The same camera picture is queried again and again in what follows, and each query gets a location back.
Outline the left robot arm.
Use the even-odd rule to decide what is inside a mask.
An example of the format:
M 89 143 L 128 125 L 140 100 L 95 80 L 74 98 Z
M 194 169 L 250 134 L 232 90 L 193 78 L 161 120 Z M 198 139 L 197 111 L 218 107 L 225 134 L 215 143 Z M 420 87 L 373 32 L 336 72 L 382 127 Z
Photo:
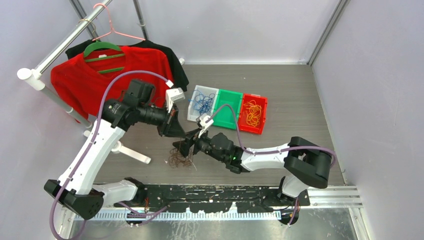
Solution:
M 156 126 L 161 137 L 185 135 L 175 105 L 175 101 L 185 98 L 184 91 L 174 86 L 167 89 L 166 105 L 156 107 L 150 105 L 153 90 L 153 84 L 132 79 L 122 97 L 107 100 L 101 107 L 100 119 L 95 121 L 72 164 L 58 180 L 49 179 L 44 190 L 84 220 L 92 219 L 102 207 L 120 202 L 135 207 L 145 204 L 147 189 L 132 177 L 100 185 L 94 180 L 112 149 L 136 123 Z

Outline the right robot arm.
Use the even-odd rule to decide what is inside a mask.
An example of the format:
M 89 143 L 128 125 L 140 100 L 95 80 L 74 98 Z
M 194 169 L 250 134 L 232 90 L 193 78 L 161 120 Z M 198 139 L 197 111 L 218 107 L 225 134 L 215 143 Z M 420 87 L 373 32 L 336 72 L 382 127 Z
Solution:
M 285 169 L 288 176 L 282 177 L 277 198 L 283 205 L 291 205 L 307 188 L 328 187 L 330 170 L 336 159 L 327 148 L 294 136 L 288 143 L 268 148 L 237 146 L 223 133 L 208 137 L 199 130 L 186 133 L 183 140 L 172 144 L 183 157 L 202 152 L 225 164 L 235 174 L 262 169 Z

